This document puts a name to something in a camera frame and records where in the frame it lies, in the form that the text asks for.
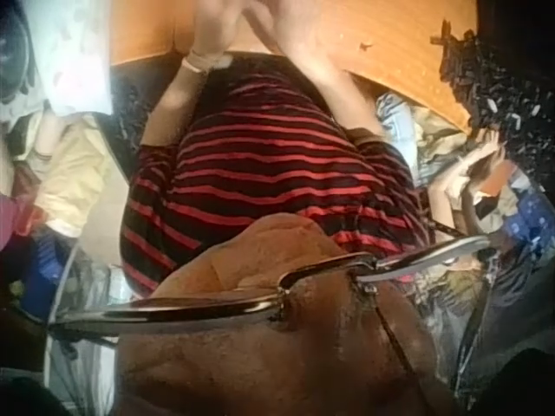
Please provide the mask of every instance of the pink fabric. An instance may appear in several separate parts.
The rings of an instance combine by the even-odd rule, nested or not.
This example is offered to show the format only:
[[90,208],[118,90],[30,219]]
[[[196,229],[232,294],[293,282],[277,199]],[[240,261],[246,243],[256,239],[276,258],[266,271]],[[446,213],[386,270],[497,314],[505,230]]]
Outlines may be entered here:
[[10,241],[18,211],[17,203],[0,193],[0,251]]

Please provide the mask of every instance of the metal eyeglass frame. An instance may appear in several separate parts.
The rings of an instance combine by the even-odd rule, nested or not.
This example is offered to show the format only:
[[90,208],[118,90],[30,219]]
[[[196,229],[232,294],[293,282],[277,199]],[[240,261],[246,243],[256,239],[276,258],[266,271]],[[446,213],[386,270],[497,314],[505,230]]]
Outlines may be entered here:
[[334,257],[284,274],[275,289],[236,289],[146,299],[100,310],[68,312],[49,325],[61,341],[90,340],[113,347],[106,337],[127,334],[184,334],[264,321],[282,321],[291,288],[323,273],[346,270],[359,287],[412,275],[447,260],[490,247],[488,236],[460,237],[398,257],[377,260],[369,253]]

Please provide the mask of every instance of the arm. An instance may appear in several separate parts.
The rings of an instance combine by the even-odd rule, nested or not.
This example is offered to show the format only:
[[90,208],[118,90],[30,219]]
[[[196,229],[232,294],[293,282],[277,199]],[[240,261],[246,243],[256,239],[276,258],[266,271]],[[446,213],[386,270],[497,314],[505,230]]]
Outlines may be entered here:
[[[467,172],[470,166],[475,165],[484,158],[487,158],[498,149],[498,136],[494,135],[493,137],[488,137],[483,146],[472,150],[464,158],[434,178],[434,181],[428,187],[428,199],[430,203],[430,211],[432,212],[432,218],[435,221],[454,228],[453,211],[451,208],[451,202],[447,196],[448,187],[458,176]],[[478,177],[474,174],[474,177],[471,178],[470,182],[465,186],[461,193],[463,216],[467,222],[468,233],[471,235],[480,233],[480,231],[476,231],[474,228],[477,225],[477,218],[474,212],[473,197],[480,187],[481,180],[483,180],[481,176]],[[435,233],[435,238],[438,243],[451,239],[451,237],[438,231]]]
[[142,145],[170,146],[183,137],[210,69],[237,34],[245,0],[198,0],[191,52],[148,118]]
[[291,60],[314,84],[351,140],[357,145],[385,140],[375,103],[362,95],[349,73],[335,65],[327,54]]
[[332,62],[317,39],[319,6],[315,0],[253,0],[245,16],[268,49],[277,46],[314,84],[350,139],[357,144],[383,141],[375,103]]
[[475,190],[472,184],[468,184],[462,191],[462,216],[467,224],[468,235],[474,236],[482,233],[480,223],[476,217],[476,209],[474,208],[474,194]]
[[[447,195],[447,189],[454,179],[464,173],[469,167],[468,160],[461,159],[454,165],[450,166],[445,172],[442,172],[428,186],[428,201],[432,218],[438,223],[447,227],[454,227],[453,209],[451,201]],[[442,243],[452,239],[447,234],[440,231],[435,232],[436,243]]]
[[141,144],[170,146],[183,137],[206,81],[206,73],[195,71],[186,64],[154,108],[145,127]]

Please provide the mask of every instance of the striped shirt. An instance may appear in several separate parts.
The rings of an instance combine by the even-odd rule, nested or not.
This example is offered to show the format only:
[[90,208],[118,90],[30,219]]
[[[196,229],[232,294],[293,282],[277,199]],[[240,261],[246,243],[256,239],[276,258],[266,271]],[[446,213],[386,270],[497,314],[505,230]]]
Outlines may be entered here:
[[248,75],[168,147],[143,146],[121,255],[147,296],[259,218],[311,218],[347,251],[386,257],[426,242],[410,172],[390,145],[359,148],[285,78]]

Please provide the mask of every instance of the bracelet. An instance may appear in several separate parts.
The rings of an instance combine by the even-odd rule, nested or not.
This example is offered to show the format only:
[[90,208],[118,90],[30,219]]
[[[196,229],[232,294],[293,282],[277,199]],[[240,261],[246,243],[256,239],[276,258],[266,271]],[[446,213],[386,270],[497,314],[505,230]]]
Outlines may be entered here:
[[189,55],[183,58],[183,66],[197,73],[208,73],[214,67],[218,60],[206,58],[197,54],[194,50],[189,51]]
[[188,56],[183,58],[183,60],[181,61],[181,66],[182,67],[192,70],[195,74],[201,74],[201,73],[205,72],[202,69],[197,68],[194,65],[192,65],[187,58],[188,58]]

